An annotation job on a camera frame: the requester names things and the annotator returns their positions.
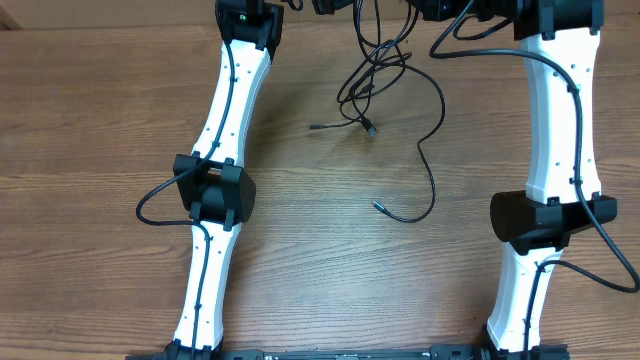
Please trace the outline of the black USB cable short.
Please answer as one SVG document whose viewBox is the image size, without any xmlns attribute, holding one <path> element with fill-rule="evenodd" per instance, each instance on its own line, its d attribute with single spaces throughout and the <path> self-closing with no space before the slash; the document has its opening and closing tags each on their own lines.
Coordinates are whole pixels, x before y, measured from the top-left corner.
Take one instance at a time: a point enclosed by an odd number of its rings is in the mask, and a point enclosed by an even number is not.
<svg viewBox="0 0 640 360">
<path fill-rule="evenodd" d="M 366 117 L 371 100 L 398 82 L 406 72 L 406 62 L 411 58 L 410 52 L 403 53 L 400 43 L 411 33 L 418 20 L 418 11 L 407 5 L 406 17 L 399 32 L 392 38 L 384 40 L 381 26 L 381 6 L 379 1 L 373 2 L 375 37 L 368 39 L 362 32 L 362 13 L 364 1 L 354 1 L 351 6 L 352 25 L 357 45 L 363 55 L 362 62 L 347 77 L 339 88 L 336 102 L 341 116 L 345 119 L 340 124 L 314 124 L 310 130 L 325 130 L 360 124 L 365 131 L 374 136 L 377 132 L 372 121 Z M 398 74 L 386 85 L 377 87 L 375 77 L 378 73 L 390 68 L 398 68 Z"/>
</svg>

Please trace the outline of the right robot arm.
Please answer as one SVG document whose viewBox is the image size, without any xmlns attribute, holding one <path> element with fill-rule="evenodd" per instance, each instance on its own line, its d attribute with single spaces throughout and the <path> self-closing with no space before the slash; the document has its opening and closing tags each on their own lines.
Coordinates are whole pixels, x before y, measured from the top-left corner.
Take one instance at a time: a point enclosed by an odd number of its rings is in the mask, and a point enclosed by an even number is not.
<svg viewBox="0 0 640 360">
<path fill-rule="evenodd" d="M 495 16 L 514 26 L 528 76 L 531 160 L 526 186 L 491 199 L 490 217 L 503 243 L 494 309 L 475 359 L 566 359 L 565 345 L 544 345 L 539 324 L 553 269 L 572 235 L 601 229 L 617 215 L 602 193 L 593 150 L 592 85 L 604 4 L 584 1 L 415 1 L 424 20 Z"/>
</svg>

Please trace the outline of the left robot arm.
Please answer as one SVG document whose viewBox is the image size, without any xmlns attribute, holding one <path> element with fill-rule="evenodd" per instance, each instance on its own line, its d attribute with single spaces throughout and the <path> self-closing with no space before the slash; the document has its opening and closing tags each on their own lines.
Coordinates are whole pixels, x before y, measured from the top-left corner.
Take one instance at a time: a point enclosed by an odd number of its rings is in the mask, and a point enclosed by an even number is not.
<svg viewBox="0 0 640 360">
<path fill-rule="evenodd" d="M 265 1 L 219 1 L 219 77 L 204 128 L 174 181 L 189 214 L 192 257 L 181 319 L 164 359 L 217 359 L 231 255 L 253 211 L 256 185 L 244 168 L 260 87 L 280 43 L 284 8 Z"/>
</svg>

